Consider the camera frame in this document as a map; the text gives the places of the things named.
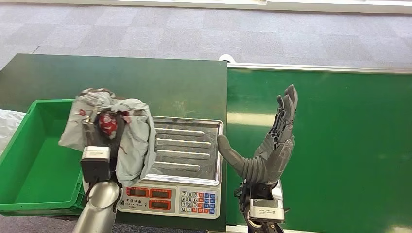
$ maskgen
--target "stainless steel scale platform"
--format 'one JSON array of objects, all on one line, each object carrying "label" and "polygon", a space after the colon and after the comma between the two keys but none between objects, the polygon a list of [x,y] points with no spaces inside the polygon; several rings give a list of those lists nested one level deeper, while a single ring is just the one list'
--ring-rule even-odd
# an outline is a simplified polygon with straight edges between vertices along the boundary
[{"label": "stainless steel scale platform", "polygon": [[220,215],[222,157],[219,120],[153,117],[157,157],[146,178],[123,189],[122,212],[216,219]]}]

